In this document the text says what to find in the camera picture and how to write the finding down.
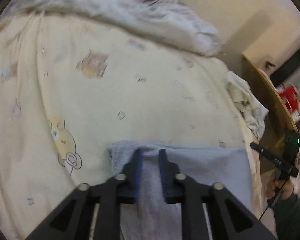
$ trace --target green sleeve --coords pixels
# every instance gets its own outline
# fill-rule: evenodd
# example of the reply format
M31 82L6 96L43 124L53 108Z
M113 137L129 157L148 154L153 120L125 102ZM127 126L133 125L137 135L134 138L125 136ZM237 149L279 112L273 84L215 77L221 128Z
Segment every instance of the green sleeve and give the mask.
M295 240L300 231L300 199L292 195L280 200L273 208L279 240Z

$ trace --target wooden table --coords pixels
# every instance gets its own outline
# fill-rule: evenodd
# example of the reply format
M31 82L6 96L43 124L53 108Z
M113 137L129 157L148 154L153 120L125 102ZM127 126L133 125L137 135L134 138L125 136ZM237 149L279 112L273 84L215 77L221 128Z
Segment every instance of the wooden table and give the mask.
M264 146L268 148L280 147L284 139L284 130L298 131L297 126L269 77L260 71L245 55L242 56L242 60L243 79L249 83L252 93L260 103L269 110L269 118L275 117L277 119L272 122L272 124L275 124L273 126L277 136L272 145Z

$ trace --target human hand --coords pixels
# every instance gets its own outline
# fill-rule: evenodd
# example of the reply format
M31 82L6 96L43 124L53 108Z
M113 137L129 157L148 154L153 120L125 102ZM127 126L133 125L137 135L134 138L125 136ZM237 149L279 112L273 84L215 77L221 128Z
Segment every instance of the human hand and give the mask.
M275 179L275 172L272 173L270 177L270 181L267 184L267 189L266 189L266 198L271 199L275 196L275 187L281 188L282 185L285 183L285 180L276 180ZM282 188L282 194L281 194L281 199L286 200L291 196L293 193L293 184L291 180L289 179L287 183L283 186Z

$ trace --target cartoon bear print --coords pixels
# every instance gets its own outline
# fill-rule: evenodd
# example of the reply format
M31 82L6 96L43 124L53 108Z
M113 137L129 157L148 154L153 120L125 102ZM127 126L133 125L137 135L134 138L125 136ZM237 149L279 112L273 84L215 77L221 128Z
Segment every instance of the cartoon bear print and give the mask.
M58 149L58 161L64 166L69 174L72 170L80 169L82 160L75 145L72 135L65 130L65 120L62 117L50 118L49 125L54 142Z
M89 51L88 56L76 65L76 69L88 77L102 78L108 64L106 63L109 55L100 52L93 53Z

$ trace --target black cable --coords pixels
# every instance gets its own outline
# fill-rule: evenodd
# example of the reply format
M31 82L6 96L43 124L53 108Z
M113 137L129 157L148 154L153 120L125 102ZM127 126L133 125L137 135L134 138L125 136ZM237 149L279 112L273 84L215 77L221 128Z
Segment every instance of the black cable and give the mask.
M287 179L284 184L281 186L280 190L282 190L282 188L284 187L284 185L286 185L286 183L288 182L289 179ZM266 209L264 210L264 212L262 213L262 215L259 218L259 221L261 220L261 218L263 217L263 215L265 214L265 212L267 211L267 209L269 208L269 205L267 205Z

